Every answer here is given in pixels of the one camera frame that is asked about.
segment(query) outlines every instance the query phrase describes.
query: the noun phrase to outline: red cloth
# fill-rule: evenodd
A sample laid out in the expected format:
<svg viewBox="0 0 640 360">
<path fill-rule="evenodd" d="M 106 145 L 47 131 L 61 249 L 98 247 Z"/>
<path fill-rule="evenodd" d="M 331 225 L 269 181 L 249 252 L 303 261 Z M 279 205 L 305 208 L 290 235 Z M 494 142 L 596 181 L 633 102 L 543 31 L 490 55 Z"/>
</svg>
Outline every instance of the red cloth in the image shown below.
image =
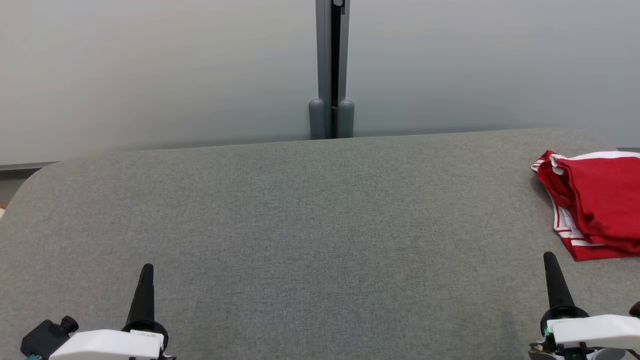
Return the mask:
<svg viewBox="0 0 640 360">
<path fill-rule="evenodd" d="M 531 168 L 554 203 L 554 229 L 576 261 L 640 256 L 640 154 L 565 158 L 547 151 Z"/>
</svg>

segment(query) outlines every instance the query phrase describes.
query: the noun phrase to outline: gray partition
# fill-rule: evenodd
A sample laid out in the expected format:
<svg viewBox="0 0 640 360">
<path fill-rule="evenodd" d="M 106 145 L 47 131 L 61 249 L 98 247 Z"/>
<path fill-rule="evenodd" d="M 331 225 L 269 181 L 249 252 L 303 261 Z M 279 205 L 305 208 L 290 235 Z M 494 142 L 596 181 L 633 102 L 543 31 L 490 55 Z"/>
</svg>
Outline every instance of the gray partition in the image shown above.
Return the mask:
<svg viewBox="0 0 640 360">
<path fill-rule="evenodd" d="M 640 147 L 636 0 L 349 3 L 355 136 L 553 126 Z"/>
<path fill-rule="evenodd" d="M 329 4 L 3 1 L 0 165 L 309 139 Z"/>
</svg>

